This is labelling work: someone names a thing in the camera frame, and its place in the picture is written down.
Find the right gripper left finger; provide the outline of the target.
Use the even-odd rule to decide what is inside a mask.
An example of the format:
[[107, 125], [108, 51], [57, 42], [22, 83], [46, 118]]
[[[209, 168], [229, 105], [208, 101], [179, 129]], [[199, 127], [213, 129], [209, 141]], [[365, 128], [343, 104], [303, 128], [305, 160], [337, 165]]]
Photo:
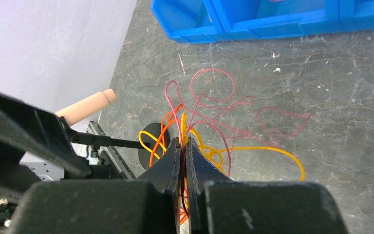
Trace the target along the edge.
[[25, 193], [9, 234], [177, 234], [180, 145], [137, 179], [38, 182]]

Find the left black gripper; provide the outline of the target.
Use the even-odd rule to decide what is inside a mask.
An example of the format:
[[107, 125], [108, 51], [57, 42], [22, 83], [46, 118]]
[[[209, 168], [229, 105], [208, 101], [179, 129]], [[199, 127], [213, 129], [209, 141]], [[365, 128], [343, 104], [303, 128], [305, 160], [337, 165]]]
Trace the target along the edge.
[[55, 114], [0, 93], [0, 197], [22, 197], [40, 181], [28, 167], [20, 165], [25, 153], [77, 178], [86, 178], [92, 172], [75, 154]]

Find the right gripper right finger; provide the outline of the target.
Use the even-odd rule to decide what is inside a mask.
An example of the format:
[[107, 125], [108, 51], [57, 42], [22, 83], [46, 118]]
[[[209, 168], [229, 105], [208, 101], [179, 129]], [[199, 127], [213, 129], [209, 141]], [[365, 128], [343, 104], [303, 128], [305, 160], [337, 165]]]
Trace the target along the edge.
[[236, 182], [186, 145], [189, 231], [192, 234], [346, 234], [328, 190], [314, 182]]

